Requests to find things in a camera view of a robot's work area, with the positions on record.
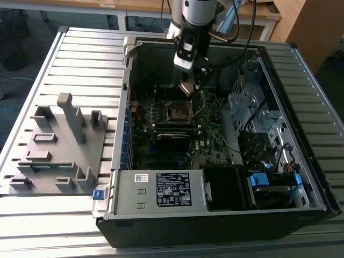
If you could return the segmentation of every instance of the black cable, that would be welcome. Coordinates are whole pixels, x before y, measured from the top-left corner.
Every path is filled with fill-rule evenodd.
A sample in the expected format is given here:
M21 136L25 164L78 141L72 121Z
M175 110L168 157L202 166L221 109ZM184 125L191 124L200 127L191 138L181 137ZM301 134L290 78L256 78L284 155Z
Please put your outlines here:
M155 18L152 20L152 23L150 24L149 27L152 27L154 22L155 22Z
M236 16L236 23L238 25L238 28L236 29L236 35L234 36L233 39L227 39L227 38L223 38L219 35L216 35L212 32L209 32L209 35L217 40L220 40L224 43L231 43L231 42L235 42L237 39L238 39L238 36L239 36L239 32L240 32L240 21L239 21L239 14L238 14L238 9L237 9L237 6L235 5L235 2L234 0L232 0L233 2L233 6L234 6L234 10L235 10L235 16Z
M277 156L277 159L276 159L276 164L275 164L275 168L274 168L274 173L277 173L278 171L278 164L280 163L280 160L281 160L281 156L282 156L282 153L283 153L283 150L290 146L290 143L286 142L285 144L283 144L281 150L279 151L278 153L278 156Z
M241 54L238 57L236 57L235 59L233 59L233 60L231 60L231 61L229 61L227 63L211 64L212 68L229 66L229 65L237 62L238 60L240 60L244 56L244 54L246 53L246 50L248 48L248 45L249 45L249 43L251 41L252 34L253 34L254 23L255 23L255 20L256 20L256 8L257 8L257 0L253 0L253 11L252 11L251 28L250 28L250 31L249 31L249 36L248 36L247 42L246 42L245 47L243 48Z
M170 13L172 14L172 9L171 9L171 5L170 5L170 0L167 0L167 4L168 4L168 9L170 9Z
M162 20L163 2L165 2L165 0L162 0L162 2L161 2L160 21L161 21L161 28L163 31L165 31L165 28L163 27L163 20Z
M259 113L259 111L261 111L261 109L263 108L263 106L265 105L265 103L267 102L266 98L262 101L262 103L259 104L259 106L257 107L256 111L254 111L254 113L252 114L252 116L247 120L247 122L245 123L245 126L243 127L243 131L246 131L246 127L249 125L249 123L251 123L251 121L257 116L257 114Z

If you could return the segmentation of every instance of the warning label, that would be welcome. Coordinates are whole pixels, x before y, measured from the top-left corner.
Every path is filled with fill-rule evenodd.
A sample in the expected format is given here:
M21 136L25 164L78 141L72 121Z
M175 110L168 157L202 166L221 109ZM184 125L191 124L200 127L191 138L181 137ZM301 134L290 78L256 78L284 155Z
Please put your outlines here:
M156 174L156 204L159 207L191 206L189 173Z

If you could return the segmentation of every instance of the aluminum extrusion table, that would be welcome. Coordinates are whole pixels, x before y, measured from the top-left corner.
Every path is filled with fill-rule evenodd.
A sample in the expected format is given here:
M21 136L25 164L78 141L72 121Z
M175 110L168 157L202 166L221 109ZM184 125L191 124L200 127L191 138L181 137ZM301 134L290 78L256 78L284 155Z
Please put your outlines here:
M35 122L36 105L56 103L59 92L73 94L73 105L84 114L97 108L109 117L98 183L107 183L118 100L124 69L123 40L127 35L162 38L161 34L62 27L0 155L0 179L16 172ZM269 52L304 131L326 173L337 200L344 203L344 126L299 51L288 44L255 41ZM52 107L53 112L62 112ZM6 192L0 180L0 194ZM322 225L309 226L271 241L236 242L169 248L113 249L91 216L90 196L0 198L1 257L149 257L232 253L233 257L332 257L344 252L344 213Z

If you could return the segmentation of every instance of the blue clip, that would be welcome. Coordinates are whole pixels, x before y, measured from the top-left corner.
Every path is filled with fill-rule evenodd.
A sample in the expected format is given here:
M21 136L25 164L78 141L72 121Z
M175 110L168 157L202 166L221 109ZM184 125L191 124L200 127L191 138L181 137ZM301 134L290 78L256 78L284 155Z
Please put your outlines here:
M295 175L295 180L296 180L297 185L302 184L302 179L301 179L301 176L299 174Z
M105 190L95 189L93 190L92 198L93 200L104 200Z
M249 177L249 179L253 187L263 187L270 185L266 173L254 173L252 176Z

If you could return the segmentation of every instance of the cable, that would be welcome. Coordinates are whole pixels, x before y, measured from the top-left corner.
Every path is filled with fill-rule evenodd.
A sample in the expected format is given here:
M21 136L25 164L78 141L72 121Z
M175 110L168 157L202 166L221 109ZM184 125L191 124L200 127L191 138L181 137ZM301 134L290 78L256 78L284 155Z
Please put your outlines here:
M227 145L228 148L230 148L230 149L231 149L232 151L234 151L234 152L237 152L237 153L241 154L240 151L238 151L238 150L236 150L236 149L233 149L233 148L228 144L228 142L226 141L226 139L225 139L224 137L223 137L222 139L224 140L224 142L225 142L225 144Z
M241 54L239 56L237 56L235 59L227 62L227 63L219 63L219 64L212 64L212 68L217 68L217 67L224 67L224 66L229 66L235 62L237 62L238 60L240 60L244 54L246 53L246 50L248 48L248 45L251 41L251 37L252 37L252 34L253 34L253 27L254 27L254 23L255 23L255 20L256 20L256 8L257 8L257 0L253 0L253 11L252 11L252 22L251 22L251 28L250 28L250 31L249 31L249 35L248 35L248 39L247 39L247 42L245 44L245 47L243 48Z
M214 97L215 97L215 99L216 99L217 104L220 105L220 102L219 102L219 100L217 99L215 92L214 92Z
M155 18L152 20L152 23L150 24L149 27L152 27L154 22L155 22Z
M1 81L0 84L4 83L4 82L7 82L7 81L10 81L10 80L27 80L27 81L30 81L30 82L33 82L34 83L34 80L30 79L30 78L25 78L25 77L13 77L13 78L7 78L5 76L2 76L1 77L4 77L6 78L5 80Z
M139 117L139 113L138 113L138 108L139 108L138 96L136 95L136 91L134 90L134 88L131 87L131 86L130 86L130 88L133 91L134 96L135 96L135 101L136 101L136 117L138 118L138 121L140 121L140 117Z
M163 31L165 31L166 29L163 27L163 20L162 20L163 2L165 2L165 0L162 0L162 2L161 2L160 21L161 21L161 28Z
M281 150L279 151L277 159L276 159L276 165L275 165L274 173L277 173L277 171L278 171L278 164L279 164L279 162L281 160L282 152L288 146L290 146L290 143L286 142L285 144L283 144Z
M264 99L262 101L262 103L259 104L259 106L257 107L256 111L254 111L254 113L252 114L252 116L247 120L247 122L245 123L245 126L243 127L243 131L246 131L246 127L249 125L249 123L251 123L251 121L257 116L257 114L259 113L259 111L261 111L261 109L263 108L263 106L265 105L265 103L267 102L266 99Z
M217 39L219 41L222 41L224 43L231 43L231 42L235 42L237 39L238 39L238 36L239 36L239 32L240 32L240 21L239 21L239 14L238 14L238 9L237 9L237 6L235 5L235 2L234 0L232 0L233 2L233 6L234 6L234 10L235 10L235 16L236 16L236 23L238 25L238 28L236 30L236 35L234 36L233 39L227 39L227 38L224 38L224 37L221 37L220 35L216 35L214 34L213 32L209 32L209 35L211 37L213 37L214 39Z
M291 156L292 160L290 161L289 165L286 167L286 169L285 169L283 172L287 172L287 171L289 172L290 169L291 169L291 167L292 167L292 165L295 164L295 157L294 157L294 155L291 153L291 150L289 151L289 155Z
M227 98L224 98L221 102L220 102L220 107L219 107L219 115L218 115L218 117L220 118L220 111L221 111L221 106L222 106L222 103L223 103L223 101L225 101Z
M170 0L167 0L167 4L168 4L168 9L170 9L170 13L172 14L171 5L170 5Z
M21 109L3 109L2 107L0 107L0 110L12 112L12 111L19 111Z

